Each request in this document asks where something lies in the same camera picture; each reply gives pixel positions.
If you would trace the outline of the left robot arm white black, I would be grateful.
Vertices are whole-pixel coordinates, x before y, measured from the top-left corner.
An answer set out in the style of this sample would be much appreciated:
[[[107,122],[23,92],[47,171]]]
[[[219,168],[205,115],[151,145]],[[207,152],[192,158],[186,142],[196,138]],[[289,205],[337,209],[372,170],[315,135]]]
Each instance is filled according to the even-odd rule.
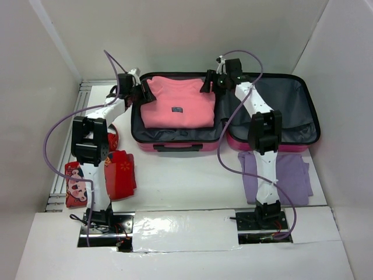
[[[87,181],[87,225],[92,223],[103,232],[115,226],[111,200],[105,183],[104,166],[109,155],[108,126],[124,114],[135,101],[154,101],[143,95],[137,69],[119,74],[116,89],[106,97],[104,104],[91,107],[91,113],[77,116],[72,124],[71,154],[79,162]]]

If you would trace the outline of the purple shirt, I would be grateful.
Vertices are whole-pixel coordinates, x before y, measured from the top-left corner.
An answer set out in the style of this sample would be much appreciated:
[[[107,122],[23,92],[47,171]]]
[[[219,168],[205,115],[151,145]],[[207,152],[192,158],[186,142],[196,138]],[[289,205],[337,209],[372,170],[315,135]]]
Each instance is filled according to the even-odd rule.
[[[242,171],[256,174],[256,161],[253,153],[240,152],[238,160]],[[303,207],[309,204],[309,197],[313,196],[309,177],[309,163],[303,161],[300,154],[280,154],[276,159],[277,184],[285,191],[293,204]],[[248,204],[254,204],[258,190],[258,179],[251,176],[243,176],[245,197]],[[278,191],[282,205],[290,205],[288,199],[281,191]]]

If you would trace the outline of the red black headphones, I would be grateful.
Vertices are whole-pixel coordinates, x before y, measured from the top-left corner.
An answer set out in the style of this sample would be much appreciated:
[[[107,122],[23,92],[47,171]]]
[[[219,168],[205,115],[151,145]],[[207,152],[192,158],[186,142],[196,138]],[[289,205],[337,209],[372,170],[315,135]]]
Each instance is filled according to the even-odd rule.
[[[110,124],[108,127],[108,144],[109,152],[114,152],[118,148],[119,143],[119,133],[114,124]]]

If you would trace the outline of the red cartoon blanket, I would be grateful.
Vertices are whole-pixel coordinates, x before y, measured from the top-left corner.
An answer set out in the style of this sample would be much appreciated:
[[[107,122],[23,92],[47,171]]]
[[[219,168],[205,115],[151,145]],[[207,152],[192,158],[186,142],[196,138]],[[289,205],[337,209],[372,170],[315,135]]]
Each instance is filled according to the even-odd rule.
[[[134,195],[136,189],[134,156],[124,150],[111,152],[105,160],[106,189],[111,200],[121,200]],[[86,183],[78,162],[65,165],[65,175],[73,180],[66,180],[66,200],[68,208],[83,207],[87,204]]]

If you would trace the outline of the pink sweatshirt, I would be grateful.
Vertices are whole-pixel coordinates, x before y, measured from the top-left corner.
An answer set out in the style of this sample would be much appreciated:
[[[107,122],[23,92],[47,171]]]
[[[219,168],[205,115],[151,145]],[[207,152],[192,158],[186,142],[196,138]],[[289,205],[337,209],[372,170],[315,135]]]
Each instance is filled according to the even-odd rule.
[[[140,107],[145,128],[197,129],[214,126],[216,97],[211,91],[200,92],[203,80],[154,76],[146,83],[156,99]]]

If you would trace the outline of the pink children's suitcase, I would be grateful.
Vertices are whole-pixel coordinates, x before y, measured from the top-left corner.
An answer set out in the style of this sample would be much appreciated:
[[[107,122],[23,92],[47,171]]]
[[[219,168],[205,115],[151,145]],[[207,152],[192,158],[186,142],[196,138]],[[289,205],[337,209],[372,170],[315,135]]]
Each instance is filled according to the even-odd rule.
[[[282,114],[281,152],[302,152],[316,143],[321,136],[318,116],[311,95],[303,79],[283,73],[248,72],[249,81],[256,81],[255,87],[264,101]],[[227,92],[217,98],[214,127],[201,129],[148,129],[140,116],[141,102],[132,105],[131,134],[145,151],[155,151],[157,145],[190,144],[199,145],[201,151],[212,151],[224,125],[240,101]]]

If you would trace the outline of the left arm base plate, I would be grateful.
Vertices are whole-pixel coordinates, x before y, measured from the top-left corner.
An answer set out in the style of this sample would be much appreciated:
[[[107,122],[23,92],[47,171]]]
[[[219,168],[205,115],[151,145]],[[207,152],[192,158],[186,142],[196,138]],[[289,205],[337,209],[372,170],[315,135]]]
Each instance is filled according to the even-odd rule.
[[[117,213],[113,216],[113,225],[105,226],[91,222],[87,226],[86,215],[79,218],[70,214],[71,220],[80,223],[78,247],[115,247],[122,253],[132,252],[133,222],[135,213]]]

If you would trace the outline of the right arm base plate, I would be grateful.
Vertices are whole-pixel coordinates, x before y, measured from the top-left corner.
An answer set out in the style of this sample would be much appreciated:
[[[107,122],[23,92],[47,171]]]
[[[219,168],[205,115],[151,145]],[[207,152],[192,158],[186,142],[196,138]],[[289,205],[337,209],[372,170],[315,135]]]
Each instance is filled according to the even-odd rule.
[[[237,226],[239,245],[293,242],[291,235],[282,238],[290,229],[284,211],[281,211],[279,219],[266,223],[259,223],[254,211],[236,212],[229,220]]]

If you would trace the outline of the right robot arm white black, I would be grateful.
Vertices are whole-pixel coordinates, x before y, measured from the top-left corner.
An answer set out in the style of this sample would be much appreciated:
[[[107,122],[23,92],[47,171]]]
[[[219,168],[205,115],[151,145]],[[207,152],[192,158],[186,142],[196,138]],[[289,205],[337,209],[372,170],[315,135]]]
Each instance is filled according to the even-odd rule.
[[[282,114],[264,101],[256,89],[256,82],[249,81],[244,75],[240,59],[219,56],[216,61],[217,69],[207,71],[200,92],[233,90],[251,118],[247,142],[256,160],[258,180],[254,221],[259,228],[266,229],[279,219],[281,213],[276,188],[276,160],[281,142]]]

